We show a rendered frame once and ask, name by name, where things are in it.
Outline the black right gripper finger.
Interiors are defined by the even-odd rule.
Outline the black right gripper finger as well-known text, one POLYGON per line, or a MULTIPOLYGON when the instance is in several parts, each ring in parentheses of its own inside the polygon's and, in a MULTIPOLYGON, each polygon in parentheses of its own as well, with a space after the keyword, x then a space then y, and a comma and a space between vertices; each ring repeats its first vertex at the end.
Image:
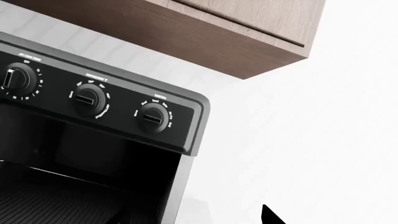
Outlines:
POLYGON ((262 205, 262 224, 286 224, 267 205, 262 205))

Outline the black function knob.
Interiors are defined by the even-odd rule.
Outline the black function knob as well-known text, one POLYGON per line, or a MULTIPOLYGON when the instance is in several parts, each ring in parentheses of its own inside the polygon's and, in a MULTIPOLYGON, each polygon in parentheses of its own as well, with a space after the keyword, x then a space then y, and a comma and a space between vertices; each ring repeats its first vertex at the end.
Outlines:
POLYGON ((162 132, 169 123, 167 110, 158 103, 145 104, 138 112, 139 128, 147 134, 162 132))

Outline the black toaster oven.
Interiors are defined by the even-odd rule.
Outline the black toaster oven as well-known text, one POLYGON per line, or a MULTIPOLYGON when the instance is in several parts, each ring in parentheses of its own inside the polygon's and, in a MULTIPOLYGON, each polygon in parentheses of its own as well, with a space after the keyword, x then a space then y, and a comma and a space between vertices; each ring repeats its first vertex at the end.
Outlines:
POLYGON ((0 32, 0 74, 11 63, 30 66, 37 85, 12 96, 0 84, 0 188, 106 194, 121 202, 106 224, 175 224, 210 113, 205 96, 0 32), (73 107, 74 91, 86 83, 106 95, 99 115, 73 107), (168 112, 158 134, 137 123, 149 103, 168 112))

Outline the black temperature knob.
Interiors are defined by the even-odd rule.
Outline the black temperature knob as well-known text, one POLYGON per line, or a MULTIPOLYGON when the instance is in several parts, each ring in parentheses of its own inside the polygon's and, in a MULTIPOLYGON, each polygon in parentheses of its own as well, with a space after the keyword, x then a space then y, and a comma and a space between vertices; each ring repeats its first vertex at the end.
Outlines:
POLYGON ((106 95, 99 86, 86 83, 76 88, 72 102, 75 111, 80 115, 96 116, 106 106, 106 95))

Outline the black timer knob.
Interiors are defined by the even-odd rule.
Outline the black timer knob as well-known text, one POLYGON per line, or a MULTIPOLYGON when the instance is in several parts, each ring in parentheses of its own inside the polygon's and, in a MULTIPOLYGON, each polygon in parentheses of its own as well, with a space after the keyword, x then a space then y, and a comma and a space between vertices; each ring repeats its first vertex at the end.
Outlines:
POLYGON ((37 75, 24 63, 11 63, 0 74, 0 84, 12 96, 27 96, 37 85, 37 75))

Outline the brown wooden wall cabinet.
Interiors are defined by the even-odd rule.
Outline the brown wooden wall cabinet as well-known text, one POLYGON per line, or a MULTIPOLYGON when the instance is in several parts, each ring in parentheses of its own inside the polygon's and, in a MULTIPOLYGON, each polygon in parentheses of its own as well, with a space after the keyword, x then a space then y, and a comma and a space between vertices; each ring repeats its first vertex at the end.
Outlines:
POLYGON ((242 80, 307 59, 326 0, 4 0, 242 80))

